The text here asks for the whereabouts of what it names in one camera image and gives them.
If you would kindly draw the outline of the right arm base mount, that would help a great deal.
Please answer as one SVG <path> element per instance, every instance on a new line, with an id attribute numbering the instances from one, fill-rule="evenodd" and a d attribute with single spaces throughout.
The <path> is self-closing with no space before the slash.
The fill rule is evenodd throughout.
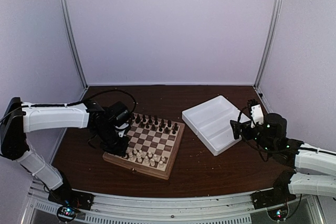
<path id="1" fill-rule="evenodd" d="M 267 208 L 296 199 L 295 194 L 289 192 L 289 183 L 295 172 L 284 171 L 274 181 L 272 189 L 256 191 L 251 194 L 254 209 Z"/>

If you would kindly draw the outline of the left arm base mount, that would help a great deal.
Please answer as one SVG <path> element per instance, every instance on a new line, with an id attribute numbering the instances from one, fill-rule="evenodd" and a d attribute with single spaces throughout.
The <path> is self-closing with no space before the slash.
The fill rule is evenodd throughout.
<path id="1" fill-rule="evenodd" d="M 63 206 L 76 209 L 90 210 L 94 195 L 73 190 L 63 172 L 60 172 L 63 184 L 55 190 L 50 190 L 48 200 Z"/>

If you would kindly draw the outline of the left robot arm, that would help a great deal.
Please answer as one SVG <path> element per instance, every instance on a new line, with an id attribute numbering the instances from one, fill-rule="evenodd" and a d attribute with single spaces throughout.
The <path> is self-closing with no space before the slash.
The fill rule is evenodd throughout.
<path id="1" fill-rule="evenodd" d="M 104 151 L 123 156 L 129 142 L 125 133 L 129 129 L 128 120 L 131 115 L 132 111 L 120 101 L 110 107 L 101 107 L 92 100 L 33 104 L 14 97 L 1 119 L 1 155 L 18 162 L 40 179 L 64 205 L 71 205 L 76 197 L 65 175 L 46 163 L 29 146 L 26 134 L 58 128 L 88 129 L 93 135 L 100 137 Z"/>

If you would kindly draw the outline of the white tall piece carried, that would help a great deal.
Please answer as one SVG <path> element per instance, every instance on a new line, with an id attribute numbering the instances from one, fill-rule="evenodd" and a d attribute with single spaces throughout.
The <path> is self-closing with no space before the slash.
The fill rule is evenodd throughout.
<path id="1" fill-rule="evenodd" d="M 137 157 L 136 157 L 136 158 L 137 158 L 137 162 L 140 163 L 140 164 L 143 162 L 142 154 L 143 154 L 142 150 L 139 150 L 139 151 L 137 152 L 137 155 L 136 155 L 136 156 L 137 156 Z"/>

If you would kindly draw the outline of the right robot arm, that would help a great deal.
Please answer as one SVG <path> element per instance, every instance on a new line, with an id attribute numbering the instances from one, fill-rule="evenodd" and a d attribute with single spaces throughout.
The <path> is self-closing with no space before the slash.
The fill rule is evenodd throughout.
<path id="1" fill-rule="evenodd" d="M 335 197 L 335 152 L 327 151 L 301 140 L 288 138 L 287 120 L 277 113 L 240 122 L 231 120 L 234 139 L 242 139 L 264 161 L 273 158 L 290 171 L 283 172 L 269 192 L 272 203 L 279 204 L 290 195 L 307 194 Z"/>

